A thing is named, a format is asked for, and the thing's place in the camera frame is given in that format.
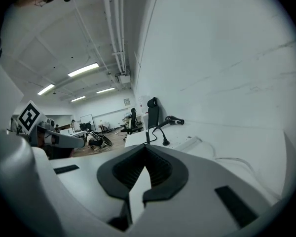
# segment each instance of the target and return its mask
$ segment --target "hair dryer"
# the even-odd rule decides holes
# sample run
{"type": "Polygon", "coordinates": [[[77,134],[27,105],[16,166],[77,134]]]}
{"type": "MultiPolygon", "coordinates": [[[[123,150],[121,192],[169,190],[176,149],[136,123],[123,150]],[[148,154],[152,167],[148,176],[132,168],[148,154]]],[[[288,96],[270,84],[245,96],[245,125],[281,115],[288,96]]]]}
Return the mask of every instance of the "hair dryer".
{"type": "Polygon", "coordinates": [[[158,127],[163,127],[167,124],[184,124],[184,119],[180,119],[175,116],[167,116],[165,121],[158,125],[158,127]]]}

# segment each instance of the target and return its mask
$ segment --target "ceiling light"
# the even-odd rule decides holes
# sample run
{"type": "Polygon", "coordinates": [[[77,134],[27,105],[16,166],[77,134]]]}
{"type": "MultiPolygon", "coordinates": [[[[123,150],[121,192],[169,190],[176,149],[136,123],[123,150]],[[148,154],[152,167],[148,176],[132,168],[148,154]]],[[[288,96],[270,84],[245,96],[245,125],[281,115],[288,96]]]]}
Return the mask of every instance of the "ceiling light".
{"type": "Polygon", "coordinates": [[[81,73],[83,73],[85,71],[88,71],[90,69],[95,69],[95,68],[98,68],[98,67],[99,67],[99,65],[97,63],[94,63],[94,64],[91,64],[89,66],[86,66],[86,67],[84,67],[82,69],[78,69],[76,71],[73,71],[72,73],[68,74],[68,76],[74,77],[74,76],[76,76],[78,74],[81,74],[81,73]]]}
{"type": "Polygon", "coordinates": [[[42,95],[44,94],[46,91],[48,91],[49,89],[51,89],[52,87],[55,87],[55,85],[51,84],[49,86],[47,86],[45,89],[41,90],[38,95],[42,95]]]}
{"type": "Polygon", "coordinates": [[[101,90],[101,91],[98,91],[97,93],[102,93],[102,92],[105,92],[105,91],[109,91],[109,90],[112,90],[112,89],[115,89],[115,88],[109,88],[109,89],[105,89],[105,90],[101,90]]]}
{"type": "Polygon", "coordinates": [[[77,101],[77,100],[82,99],[82,98],[85,98],[85,96],[83,96],[83,97],[78,97],[78,98],[76,98],[76,99],[71,100],[70,102],[74,102],[74,101],[77,101]]]}

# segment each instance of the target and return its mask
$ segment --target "glasses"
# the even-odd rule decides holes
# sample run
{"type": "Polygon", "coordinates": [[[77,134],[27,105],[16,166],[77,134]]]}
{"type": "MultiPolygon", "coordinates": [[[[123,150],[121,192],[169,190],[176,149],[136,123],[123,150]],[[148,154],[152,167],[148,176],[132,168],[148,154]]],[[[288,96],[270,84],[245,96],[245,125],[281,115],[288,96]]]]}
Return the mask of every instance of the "glasses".
{"type": "Polygon", "coordinates": [[[48,0],[35,0],[35,5],[36,6],[44,6],[47,3],[48,0]]]}

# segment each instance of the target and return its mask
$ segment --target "wooden floor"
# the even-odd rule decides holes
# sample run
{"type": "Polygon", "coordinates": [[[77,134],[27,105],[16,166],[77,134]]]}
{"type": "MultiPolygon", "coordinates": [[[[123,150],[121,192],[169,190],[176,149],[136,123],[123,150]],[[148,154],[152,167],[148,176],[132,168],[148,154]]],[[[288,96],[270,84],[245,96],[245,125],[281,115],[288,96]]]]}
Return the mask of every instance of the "wooden floor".
{"type": "Polygon", "coordinates": [[[89,146],[84,146],[84,148],[78,148],[74,151],[74,157],[80,157],[80,156],[88,156],[88,155],[94,155],[99,153],[105,153],[108,151],[113,151],[116,149],[124,148],[125,147],[125,141],[123,141],[123,138],[126,137],[126,132],[120,132],[121,129],[115,130],[113,132],[105,133],[104,135],[113,142],[113,146],[109,148],[103,148],[101,151],[93,151],[89,146]]]}

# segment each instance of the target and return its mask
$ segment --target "white ceiling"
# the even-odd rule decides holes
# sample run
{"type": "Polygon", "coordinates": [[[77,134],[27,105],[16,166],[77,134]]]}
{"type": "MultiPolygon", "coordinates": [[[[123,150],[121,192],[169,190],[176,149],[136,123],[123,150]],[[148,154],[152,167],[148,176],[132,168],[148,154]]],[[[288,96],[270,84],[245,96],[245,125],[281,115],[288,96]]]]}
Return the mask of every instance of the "white ceiling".
{"type": "Polygon", "coordinates": [[[58,100],[68,101],[81,95],[93,96],[96,91],[116,85],[94,47],[95,44],[115,79],[119,70],[111,55],[103,0],[55,0],[43,7],[12,7],[6,14],[1,39],[0,62],[24,93],[38,93],[53,83],[58,100]],[[95,62],[100,68],[87,76],[68,76],[95,62]]]}

